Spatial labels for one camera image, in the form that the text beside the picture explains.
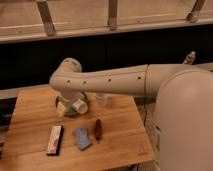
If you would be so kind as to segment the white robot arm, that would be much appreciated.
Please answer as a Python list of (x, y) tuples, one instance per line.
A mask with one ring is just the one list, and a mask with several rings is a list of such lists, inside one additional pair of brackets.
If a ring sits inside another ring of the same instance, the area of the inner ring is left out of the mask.
[(160, 171), (213, 171), (213, 72), (204, 64), (150, 64), (83, 72), (66, 58), (49, 85), (71, 103), (77, 93), (154, 98)]

